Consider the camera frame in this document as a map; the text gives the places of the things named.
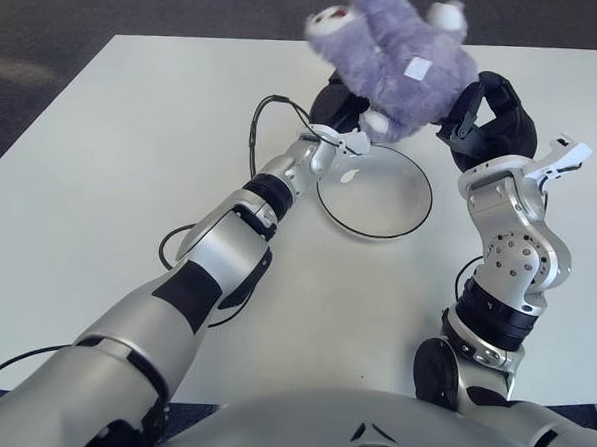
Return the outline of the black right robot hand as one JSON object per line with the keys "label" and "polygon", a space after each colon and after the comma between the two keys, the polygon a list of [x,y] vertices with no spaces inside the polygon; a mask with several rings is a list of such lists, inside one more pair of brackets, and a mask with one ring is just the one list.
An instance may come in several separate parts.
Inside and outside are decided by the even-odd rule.
{"label": "black right robot hand", "polygon": [[531,159],[537,150],[532,118],[512,84],[492,71],[479,73],[439,125],[436,136],[461,172],[506,155]]}

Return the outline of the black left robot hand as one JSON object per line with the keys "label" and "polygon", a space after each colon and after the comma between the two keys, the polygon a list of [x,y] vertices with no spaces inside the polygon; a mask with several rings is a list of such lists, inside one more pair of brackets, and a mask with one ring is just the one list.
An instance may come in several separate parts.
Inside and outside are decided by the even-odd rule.
{"label": "black left robot hand", "polygon": [[352,93],[335,70],[316,95],[309,116],[314,124],[344,134],[360,128],[359,117],[369,107],[369,100]]}

